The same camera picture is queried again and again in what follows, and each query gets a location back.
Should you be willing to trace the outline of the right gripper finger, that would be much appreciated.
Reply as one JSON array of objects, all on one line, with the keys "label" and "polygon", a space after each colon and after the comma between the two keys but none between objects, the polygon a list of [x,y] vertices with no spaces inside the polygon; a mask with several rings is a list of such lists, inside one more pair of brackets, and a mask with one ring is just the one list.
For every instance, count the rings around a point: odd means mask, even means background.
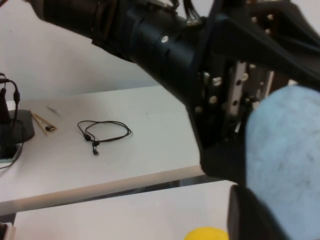
[{"label": "right gripper finger", "polygon": [[227,233],[230,240],[288,239],[267,207],[241,185],[230,188]]}]

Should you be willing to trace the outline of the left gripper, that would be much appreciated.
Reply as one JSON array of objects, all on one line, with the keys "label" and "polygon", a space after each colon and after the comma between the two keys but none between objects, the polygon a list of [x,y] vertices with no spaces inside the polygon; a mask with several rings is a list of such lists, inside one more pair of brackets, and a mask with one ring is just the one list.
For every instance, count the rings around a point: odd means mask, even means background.
[{"label": "left gripper", "polygon": [[[269,35],[274,21],[265,15],[243,16]],[[273,72],[246,61],[213,52],[214,21],[193,27],[185,36],[185,68],[191,79],[188,101],[193,105],[194,129],[200,137],[200,166],[209,177],[246,184],[243,131],[253,104],[269,93]]]}]

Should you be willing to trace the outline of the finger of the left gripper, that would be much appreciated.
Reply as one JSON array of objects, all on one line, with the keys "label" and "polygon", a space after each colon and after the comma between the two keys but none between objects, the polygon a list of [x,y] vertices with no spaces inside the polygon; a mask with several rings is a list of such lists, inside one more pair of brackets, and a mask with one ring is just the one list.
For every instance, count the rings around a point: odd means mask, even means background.
[{"label": "finger of the left gripper", "polygon": [[214,53],[269,68],[309,88],[320,87],[320,76],[299,63],[246,16],[219,13],[211,38]]}]

